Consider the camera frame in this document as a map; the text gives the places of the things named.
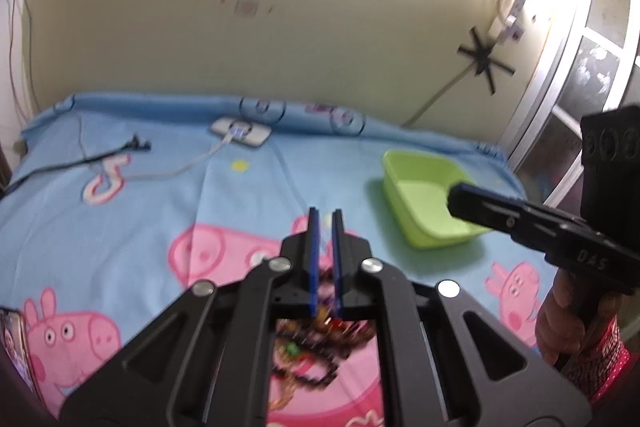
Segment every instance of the wall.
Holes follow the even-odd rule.
[[[393,123],[468,65],[469,29],[495,0],[30,0],[42,105],[78,90],[233,93],[355,107]],[[418,127],[496,141],[527,87],[554,0],[496,49],[497,94],[469,74]]]
[[[636,64],[631,70],[629,83],[626,84],[625,96],[622,99],[622,105],[640,104],[640,48],[638,48],[638,56]]]
[[[19,156],[14,152],[14,142],[20,137],[22,123],[14,107],[14,98],[11,90],[9,77],[9,47],[10,34],[9,9],[12,0],[0,0],[0,144],[10,167],[15,168],[18,164]],[[18,99],[22,107],[31,116],[30,103],[25,96],[24,89],[24,68],[22,62],[22,23],[20,13],[22,12],[22,0],[17,1],[18,13],[15,15],[14,44],[12,51],[12,65],[14,71],[14,82],[17,89]]]

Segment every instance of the silver screw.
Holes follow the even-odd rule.
[[[269,268],[274,272],[286,272],[291,268],[291,261],[286,257],[274,257],[269,261]]]
[[[216,287],[213,286],[213,283],[204,279],[196,281],[191,287],[191,291],[196,297],[206,297],[207,295],[211,295],[214,289],[216,289]]]
[[[361,266],[365,272],[378,273],[380,270],[382,270],[384,265],[382,264],[382,261],[380,261],[380,259],[369,257],[368,259],[362,261]]]
[[[457,297],[460,293],[460,286],[455,281],[440,281],[438,283],[438,292],[443,297],[449,297],[450,299],[452,299],[453,297]]]

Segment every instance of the wire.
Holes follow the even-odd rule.
[[[40,102],[36,97],[36,90],[33,87],[33,16],[31,15],[31,7],[27,0],[22,0],[24,9],[27,10],[27,19],[29,21],[29,51],[28,51],[28,69],[27,76],[29,77],[29,89],[31,91],[31,98],[33,99],[33,105],[35,105],[38,112],[41,112]]]
[[[22,16],[24,15],[24,1],[22,0],[22,6],[20,6],[20,2],[18,0],[14,0],[14,2],[16,3],[16,9],[18,11],[18,20],[20,22],[20,27],[22,27]],[[24,55],[22,54],[22,46],[20,46],[20,58],[22,58]],[[24,86],[24,66],[22,66],[20,68],[20,77],[22,79],[22,85]],[[25,104],[25,108],[23,109],[23,112],[25,113],[25,116],[27,116],[27,119],[30,120],[30,116],[33,116],[33,107],[31,107],[31,103],[29,102],[29,98],[28,98],[28,93],[26,89],[22,89],[22,101]]]
[[[220,149],[222,149],[225,145],[231,143],[234,139],[232,134],[226,134],[225,137],[220,140],[220,142],[216,143],[211,147],[209,152],[206,152],[200,156],[196,156],[190,162],[185,163],[182,167],[178,167],[173,171],[168,172],[152,172],[150,174],[130,174],[129,176],[121,176],[124,181],[140,181],[140,180],[156,180],[156,179],[164,179],[164,178],[173,178],[178,174],[182,174],[185,171],[191,169],[191,167],[197,165],[198,163],[203,162],[211,158],[215,153],[217,153]]]
[[[454,76],[447,84],[442,87],[436,94],[434,94],[429,100],[427,100],[420,109],[418,109],[415,114],[409,118],[406,122],[404,122],[400,127],[409,127],[412,126],[418,119],[427,112],[428,108],[430,108],[434,103],[438,101],[438,99],[445,94],[453,85],[460,80],[462,80],[465,75],[475,68],[476,64],[473,62],[468,67],[466,67],[463,71],[460,71],[456,76]]]
[[[16,0],[6,0],[8,7],[8,19],[9,19],[9,81],[11,83],[11,91],[14,99],[14,109],[16,111],[16,116],[18,117],[18,122],[22,120],[22,123],[26,123],[29,119],[27,118],[24,110],[22,109],[22,105],[20,105],[20,101],[18,100],[18,93],[15,87],[14,81],[14,28],[15,28],[15,4]]]
[[[84,148],[84,144],[82,143],[82,131],[83,131],[82,116],[77,114],[77,113],[72,113],[72,115],[78,119],[78,147],[80,148],[80,152],[82,153],[82,157],[86,158],[87,157],[87,152],[86,152],[86,149]],[[182,165],[182,166],[178,167],[177,169],[174,169],[173,171],[150,172],[150,173],[143,173],[143,174],[130,174],[129,176],[122,176],[121,175],[120,177],[124,181],[144,181],[144,180],[173,178],[174,176],[177,176],[179,174],[182,174],[185,171],[188,171],[188,169],[190,169],[191,167],[197,165],[198,163],[200,163],[200,162],[202,162],[202,161],[204,161],[204,160],[206,160],[208,158],[211,158],[215,153],[220,151],[220,149],[222,149],[225,145],[230,143],[231,140],[233,140],[233,136],[231,134],[226,134],[225,137],[220,142],[218,142],[217,144],[213,145],[211,147],[211,149],[209,149],[208,152],[206,152],[204,154],[201,154],[200,156],[196,156],[195,158],[191,159],[188,163],[185,163],[185,165]],[[94,169],[94,166],[91,163],[88,164],[88,167],[95,174],[102,174],[101,171],[99,171],[99,170],[96,171]]]
[[[10,183],[9,186],[4,190],[4,196],[8,196],[12,192],[14,192],[14,190],[18,189],[22,184],[24,184],[24,182],[26,182],[27,180],[29,180],[31,177],[35,176],[36,174],[45,174],[45,173],[48,173],[48,172],[65,171],[67,169],[70,169],[71,167],[77,167],[79,165],[83,165],[83,164],[86,164],[86,163],[98,162],[100,160],[104,160],[105,158],[108,158],[110,156],[115,156],[116,154],[120,154],[121,152],[126,151],[126,150],[149,150],[149,149],[151,149],[151,147],[150,147],[150,145],[148,143],[140,144],[140,141],[138,140],[138,137],[134,136],[130,141],[128,141],[122,147],[120,147],[118,149],[114,149],[114,150],[109,151],[109,152],[104,152],[104,153],[101,153],[101,154],[98,154],[98,155],[95,155],[95,156],[90,156],[89,158],[83,157],[83,158],[81,158],[79,160],[75,160],[75,161],[68,162],[68,163],[47,165],[47,166],[44,166],[44,167],[39,167],[37,169],[33,169],[33,171],[28,172],[22,178],[18,178],[15,182]]]

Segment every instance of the bed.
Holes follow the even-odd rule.
[[[232,142],[203,161],[231,116],[273,127],[259,148]],[[23,131],[28,155],[14,180],[50,165],[117,150],[137,136],[150,150],[34,175],[0,201],[0,305],[21,309],[48,409],[67,396],[197,279],[244,277],[280,241],[322,218],[321,266],[330,265],[331,211],[366,237],[375,256],[409,279],[458,281],[529,346],[555,269],[498,232],[440,250],[406,243],[382,191],[381,158],[408,148],[448,156],[507,196],[520,183],[487,144],[403,130],[321,103],[233,96],[71,96]],[[190,168],[176,171],[186,164]],[[324,391],[298,389],[271,427],[383,424],[375,340],[341,363]],[[312,362],[298,368],[313,374]],[[277,399],[274,378],[271,395]]]

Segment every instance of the charging cable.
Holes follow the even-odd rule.
[[[4,195],[2,197],[6,197],[12,192],[14,192],[14,190],[20,187],[25,181],[30,179],[32,176],[35,176],[36,174],[45,174],[46,172],[65,171],[67,169],[70,169],[71,167],[77,167],[79,165],[85,165],[85,164],[91,165],[91,163],[104,160],[105,158],[110,158],[111,156],[115,156],[116,154],[120,154],[128,150],[148,151],[148,150],[151,150],[151,144],[148,141],[141,142],[138,136],[134,134],[131,140],[126,142],[126,144],[124,144],[122,147],[119,147],[118,149],[114,149],[112,151],[101,153],[95,156],[87,157],[86,155],[83,155],[81,159],[72,161],[69,163],[47,165],[45,167],[33,169],[33,171],[29,172],[28,174],[25,174],[22,178],[18,178],[15,182],[11,182],[4,189]]]
[[[226,134],[225,137],[223,137],[223,139],[220,140],[220,142],[216,143],[214,146],[211,147],[209,152],[206,152],[200,156],[196,156],[194,159],[190,160],[190,162],[185,163],[183,166],[178,167],[173,171],[152,172],[149,174],[130,174],[129,176],[122,176],[122,179],[124,181],[142,181],[142,180],[162,180],[166,178],[173,178],[178,174],[182,174],[183,172],[188,171],[191,167],[197,165],[198,163],[201,163],[204,160],[211,158],[215,153],[217,153],[225,145],[231,143],[233,139],[234,139],[233,134],[231,133]]]

